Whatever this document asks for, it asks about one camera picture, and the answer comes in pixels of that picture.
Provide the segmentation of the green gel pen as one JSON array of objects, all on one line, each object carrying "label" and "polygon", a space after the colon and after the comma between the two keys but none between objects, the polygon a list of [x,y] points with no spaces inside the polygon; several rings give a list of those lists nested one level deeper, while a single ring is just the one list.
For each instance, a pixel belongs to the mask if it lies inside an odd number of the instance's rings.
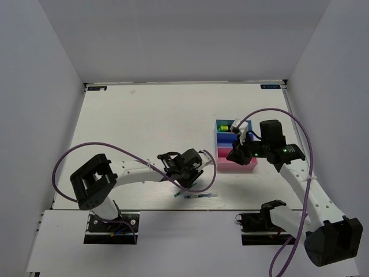
[{"label": "green gel pen", "polygon": [[[188,187],[188,189],[192,189],[194,186],[196,186],[197,185],[197,183],[195,182],[195,183],[192,183],[191,185],[189,185],[189,187]],[[177,197],[179,197],[181,194],[183,194],[183,193],[186,193],[187,192],[187,190],[186,189],[182,189],[182,190],[180,190],[180,191],[178,191],[177,193],[175,193],[174,194],[174,198],[177,198]]]}]

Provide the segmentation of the yellow cap highlighter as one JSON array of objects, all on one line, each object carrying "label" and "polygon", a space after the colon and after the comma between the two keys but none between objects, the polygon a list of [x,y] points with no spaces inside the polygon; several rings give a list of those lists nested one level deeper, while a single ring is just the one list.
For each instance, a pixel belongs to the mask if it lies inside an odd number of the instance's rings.
[{"label": "yellow cap highlighter", "polygon": [[219,132],[229,132],[230,128],[229,128],[228,125],[220,125],[219,128],[218,128],[218,131]]}]

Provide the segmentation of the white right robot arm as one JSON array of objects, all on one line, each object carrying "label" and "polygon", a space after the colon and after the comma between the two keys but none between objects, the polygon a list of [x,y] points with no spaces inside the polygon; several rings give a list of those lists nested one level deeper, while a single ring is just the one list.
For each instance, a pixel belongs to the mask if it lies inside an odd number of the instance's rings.
[{"label": "white right robot arm", "polygon": [[248,220],[246,229],[279,227],[293,237],[299,236],[309,259],[317,267],[356,257],[363,233],[360,221],[348,218],[331,201],[309,172],[304,153],[296,144],[287,144],[278,120],[262,121],[259,125],[261,135],[255,141],[246,122],[233,121],[230,130],[237,138],[227,160],[245,166],[252,158],[265,158],[289,183],[306,216],[297,214],[282,200],[273,200],[261,205],[259,218],[256,222]]}]

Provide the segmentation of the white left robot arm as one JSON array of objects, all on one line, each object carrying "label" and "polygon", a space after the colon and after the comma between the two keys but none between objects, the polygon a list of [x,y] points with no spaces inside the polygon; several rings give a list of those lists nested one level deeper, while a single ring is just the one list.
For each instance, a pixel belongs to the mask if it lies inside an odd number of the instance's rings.
[{"label": "white left robot arm", "polygon": [[94,212],[102,218],[106,228],[116,230],[121,226],[122,216],[109,198],[115,187],[173,180],[188,189],[210,164],[212,160],[208,154],[193,148],[183,154],[167,152],[144,163],[138,160],[113,162],[105,154],[97,154],[77,169],[70,181],[79,209]]}]

